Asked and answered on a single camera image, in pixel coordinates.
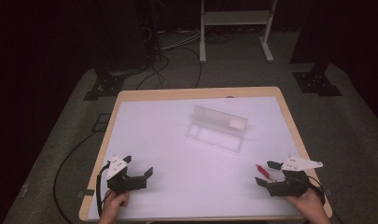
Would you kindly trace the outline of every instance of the wire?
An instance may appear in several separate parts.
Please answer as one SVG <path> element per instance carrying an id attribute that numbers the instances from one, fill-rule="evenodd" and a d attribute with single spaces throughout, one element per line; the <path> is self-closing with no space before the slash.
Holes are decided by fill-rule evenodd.
<path id="1" fill-rule="evenodd" d="M 139 90 L 139 87 L 148 79 L 148 78 L 150 78 L 150 77 L 152 77 L 152 76 L 154 76 L 154 75 L 156 75 L 157 73 L 159 73 L 160 71 L 162 71 L 163 69 L 165 69 L 167 66 L 168 66 L 168 64 L 169 64 L 169 59 L 166 57 L 166 56 L 164 56 L 164 55 L 162 55 L 162 54 L 160 54 L 160 56 L 162 56 L 162 58 L 164 58 L 165 60 L 166 60 L 166 64 L 165 64 L 165 66 L 163 66 L 162 67 L 162 69 L 160 69 L 160 70 L 156 70 L 156 72 L 154 72 L 154 73 L 152 73 L 152 74 L 150 74 L 150 75 L 148 75 L 147 77 L 145 77 L 137 86 L 136 86 L 136 90 Z"/>
<path id="2" fill-rule="evenodd" d="M 163 86 L 162 86 L 162 83 L 165 81 L 165 77 L 163 75 L 160 74 L 159 71 L 157 71 L 155 68 L 154 68 L 154 64 L 151 65 L 151 68 L 154 70 L 154 72 L 156 72 L 157 74 L 157 77 L 159 78 L 159 84 L 156 86 L 156 89 L 161 86 L 161 88 L 163 89 Z"/>
<path id="3" fill-rule="evenodd" d="M 69 220 L 69 218 L 64 214 L 62 208 L 60 207 L 60 204 L 58 203 L 58 200 L 57 200 L 57 193 L 56 193 L 56 186 L 57 186 L 57 181 L 58 181 L 58 176 L 60 175 L 60 172 L 64 166 L 64 164 L 66 163 L 66 161 L 69 159 L 69 157 L 84 143 L 86 142 L 89 138 L 91 138 L 93 135 L 95 135 L 96 133 L 98 132 L 92 132 L 90 135 L 88 135 L 86 138 L 84 138 L 81 142 L 79 142 L 70 152 L 69 154 L 64 158 L 63 162 L 61 163 L 59 169 L 58 169 L 58 172 L 56 174 L 56 176 L 54 177 L 54 185 L 52 187 L 52 197 L 54 199 L 54 202 L 55 202 L 55 205 L 57 206 L 57 209 L 58 211 L 60 212 L 61 216 L 63 217 L 63 219 L 65 219 L 65 221 L 69 224 L 71 224 L 72 222 Z"/>
<path id="4" fill-rule="evenodd" d="M 200 64 L 200 72 L 199 72 L 199 74 L 198 74 L 197 81 L 195 82 L 195 89 L 197 89 L 197 88 L 198 88 L 198 84 L 200 83 L 201 74 L 202 74 L 202 72 L 203 72 L 203 64 L 200 62 L 200 56 L 199 56 L 198 53 L 197 53 L 195 50 L 193 50 L 193 49 L 188 49 L 188 48 L 183 48 L 183 47 L 181 47 L 181 48 L 173 48 L 173 49 L 185 49 L 185 50 L 189 50 L 189 51 L 193 52 L 193 53 L 195 54 L 195 56 L 197 57 L 198 62 L 199 62 L 199 64 Z"/>
<path id="5" fill-rule="evenodd" d="M 147 27 L 142 27 L 141 29 L 142 29 L 142 30 L 147 30 L 147 31 L 148 31 L 149 36 L 148 36 L 147 41 L 149 41 L 149 40 L 151 39 L 151 36 L 152 36 L 153 33 L 152 33 L 151 30 L 148 29 Z"/>
<path id="6" fill-rule="evenodd" d="M 177 30 L 177 31 L 173 31 L 173 33 L 175 33 L 175 34 L 187 35 L 187 36 L 192 35 L 192 33 L 198 33 L 198 32 L 199 32 L 198 30 L 191 30 L 191 31 Z"/>
<path id="7" fill-rule="evenodd" d="M 101 180 L 102 180 L 102 173 L 105 169 L 108 169 L 110 166 L 110 161 L 102 167 L 101 171 L 99 172 L 98 176 L 96 176 L 96 204 L 98 207 L 98 215 L 101 217 L 102 214 L 102 201 L 101 201 Z"/>
<path id="8" fill-rule="evenodd" d="M 195 35 L 193 35 L 193 36 L 191 36 L 191 37 L 189 37 L 189 38 L 187 38 L 187 39 L 184 39 L 184 40 L 182 40 L 182 41 L 180 41 L 180 42 L 178 42 L 178 43 L 176 43 L 176 44 L 174 44 L 174 45 L 171 45 L 171 46 L 168 46 L 168 47 L 160 48 L 160 50 L 173 49 L 173 48 L 176 48 L 176 47 L 179 47 L 179 46 L 182 46 L 182 45 L 186 45 L 186 44 L 188 44 L 189 42 L 192 42 L 192 41 L 198 39 L 198 38 L 200 37 L 200 35 L 201 35 L 201 33 L 198 32 L 197 34 L 195 34 Z"/>
<path id="9" fill-rule="evenodd" d="M 108 198 L 110 196 L 110 194 L 113 193 L 113 190 L 110 190 L 109 193 L 104 197 L 104 199 L 102 200 L 102 203 L 105 202 L 106 198 Z"/>
<path id="10" fill-rule="evenodd" d="M 313 179 L 313 180 L 319 185 L 319 187 L 322 189 L 322 192 L 325 193 L 325 191 L 323 190 L 322 185 L 320 184 L 320 182 L 319 182 L 318 180 L 316 180 L 315 178 L 313 178 L 313 177 L 311 177 L 311 176 L 309 176 L 309 175 L 308 175 L 308 177 L 311 178 L 311 179 Z M 338 219 L 338 221 L 339 221 L 341 224 L 343 224 L 343 220 L 342 220 L 342 219 L 340 218 L 340 216 L 335 212 L 335 210 L 334 210 L 334 209 L 331 209 L 331 211 L 332 211 L 333 215 Z"/>

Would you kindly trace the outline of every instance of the white rack leg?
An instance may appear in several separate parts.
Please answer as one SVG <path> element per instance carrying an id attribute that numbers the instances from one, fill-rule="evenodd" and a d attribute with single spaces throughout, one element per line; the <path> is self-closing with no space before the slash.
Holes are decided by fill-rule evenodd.
<path id="1" fill-rule="evenodd" d="M 260 38 L 261 47 L 263 48 L 263 51 L 264 51 L 264 54 L 268 63 L 273 62 L 273 55 L 271 54 L 267 41 L 268 41 L 268 36 L 270 34 L 271 25 L 273 24 L 273 15 L 275 13 L 276 2 L 277 0 L 273 0 L 272 6 L 270 9 L 270 14 L 268 16 L 267 24 L 265 26 L 264 36 Z"/>

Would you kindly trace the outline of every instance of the transparent container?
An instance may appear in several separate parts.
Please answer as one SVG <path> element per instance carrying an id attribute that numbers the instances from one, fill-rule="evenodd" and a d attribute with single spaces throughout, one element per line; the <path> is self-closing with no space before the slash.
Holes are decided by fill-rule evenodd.
<path id="1" fill-rule="evenodd" d="M 208 146 L 239 152 L 246 125 L 245 118 L 196 105 L 186 137 Z"/>

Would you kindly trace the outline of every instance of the gray carpet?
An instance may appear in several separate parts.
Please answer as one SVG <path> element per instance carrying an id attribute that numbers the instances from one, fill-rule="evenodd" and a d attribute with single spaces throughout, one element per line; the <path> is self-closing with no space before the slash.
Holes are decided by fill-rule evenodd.
<path id="1" fill-rule="evenodd" d="M 331 207 L 344 223 L 378 223 L 378 119 L 356 92 L 346 73 L 331 65 L 329 81 L 343 96 L 319 97 L 301 93 L 292 72 L 307 71 L 312 64 L 289 64 L 299 33 L 271 32 L 269 45 L 273 63 L 266 63 L 258 38 L 260 33 L 238 34 L 223 44 L 207 44 L 207 63 L 202 65 L 198 88 L 276 86 L 285 96 L 308 154 L 325 166 L 317 174 L 328 190 Z M 187 38 L 161 35 L 168 46 Z M 198 43 L 187 45 L 198 52 Z M 161 71 L 165 89 L 194 88 L 200 72 L 197 56 L 186 49 L 165 52 L 170 60 Z M 156 68 L 165 61 L 155 62 Z M 151 70 L 128 77 L 124 90 L 134 90 Z M 66 223 L 52 197 L 54 177 L 63 159 L 91 134 L 101 113 L 111 113 L 116 97 L 83 101 L 94 84 L 93 70 L 83 75 L 47 143 L 28 176 L 28 189 L 12 205 L 5 223 Z M 160 88 L 157 77 L 140 89 Z M 57 198 L 66 216 L 80 223 L 81 192 L 91 176 L 103 134 L 85 141 L 66 161 L 56 185 Z M 332 223 L 339 223 L 335 217 Z M 302 221 L 269 221 L 302 223 Z"/>

